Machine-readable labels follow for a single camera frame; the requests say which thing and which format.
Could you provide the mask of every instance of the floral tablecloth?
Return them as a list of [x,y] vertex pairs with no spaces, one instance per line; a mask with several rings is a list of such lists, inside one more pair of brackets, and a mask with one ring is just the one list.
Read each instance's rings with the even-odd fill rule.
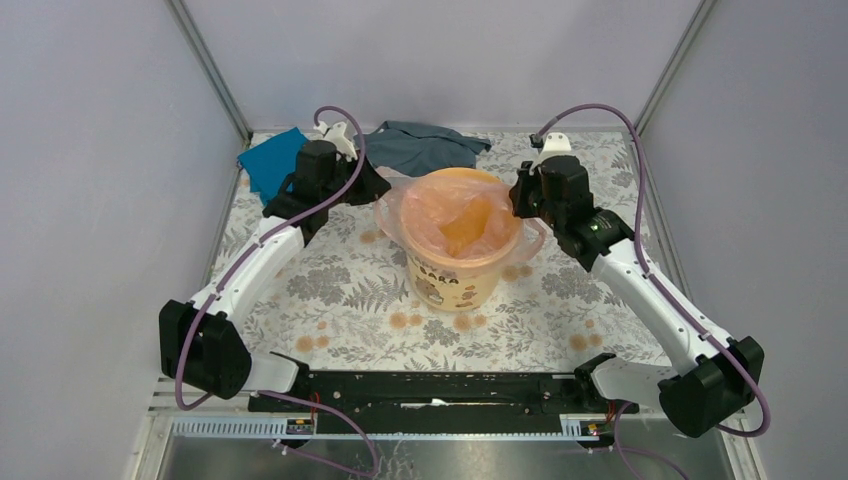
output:
[[[523,133],[467,133],[493,147],[477,167],[512,184],[535,151]],[[270,134],[257,134],[257,145]],[[571,133],[598,205],[632,224],[636,182],[620,133]],[[215,262],[218,273],[257,226],[262,206],[242,172]],[[658,258],[648,227],[652,257]],[[603,283],[551,235],[526,264],[507,267],[492,297],[467,313],[428,308],[410,288],[404,251],[377,228],[370,206],[337,206],[310,245],[268,285],[245,319],[248,348],[319,369],[571,371],[603,351],[668,363],[659,344]]]

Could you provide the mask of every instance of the towel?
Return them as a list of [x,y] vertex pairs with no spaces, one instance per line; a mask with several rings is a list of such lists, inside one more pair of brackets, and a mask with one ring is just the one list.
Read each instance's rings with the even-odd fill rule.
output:
[[306,143],[300,130],[293,128],[275,135],[238,156],[250,175],[250,191],[259,192],[265,206],[277,196],[286,175],[294,172],[297,152]]
[[389,167],[410,177],[420,177],[442,168],[474,168],[477,154],[491,149],[492,142],[464,137],[445,127],[387,120],[365,135],[365,146],[368,160],[375,167]]

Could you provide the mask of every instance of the gray wall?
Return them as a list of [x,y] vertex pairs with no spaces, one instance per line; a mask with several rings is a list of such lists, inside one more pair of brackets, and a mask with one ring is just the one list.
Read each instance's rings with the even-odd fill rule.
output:
[[[248,123],[538,127],[572,105],[636,116],[698,0],[187,0]],[[572,125],[616,125],[603,113]]]
[[766,351],[771,479],[843,478],[848,3],[722,2],[645,140],[700,307]]
[[119,478],[240,141],[163,1],[0,6],[0,478]]

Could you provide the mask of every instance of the blue cloth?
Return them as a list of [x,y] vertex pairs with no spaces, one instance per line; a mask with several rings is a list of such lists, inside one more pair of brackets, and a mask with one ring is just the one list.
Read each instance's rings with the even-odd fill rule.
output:
[[286,175],[294,172],[295,160],[306,137],[293,128],[275,135],[238,156],[250,175],[250,191],[259,192],[262,205],[277,196]]

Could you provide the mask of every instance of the bucket handle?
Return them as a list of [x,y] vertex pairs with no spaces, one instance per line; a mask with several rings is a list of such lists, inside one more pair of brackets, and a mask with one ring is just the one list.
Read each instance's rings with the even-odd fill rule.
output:
[[539,250],[541,250],[542,246],[545,244],[545,239],[548,236],[548,232],[547,230],[545,230],[545,227],[542,225],[542,223],[535,218],[531,218],[527,220],[527,225],[529,225],[530,228],[532,228],[533,230],[536,230],[536,233],[538,233],[538,235],[536,236],[536,240],[534,240],[533,243],[530,244],[529,248],[523,250],[520,254],[515,255],[515,257],[512,259],[512,263],[524,263],[529,261],[531,258],[535,257],[537,253],[539,253]]
[[386,219],[383,217],[383,204],[388,206],[389,203],[382,198],[374,202],[374,219],[377,221],[377,226],[380,227],[380,230],[382,230],[387,237],[389,237],[389,240],[401,245],[401,243],[397,241],[397,238],[395,238],[395,235],[392,234],[393,232],[386,225]]

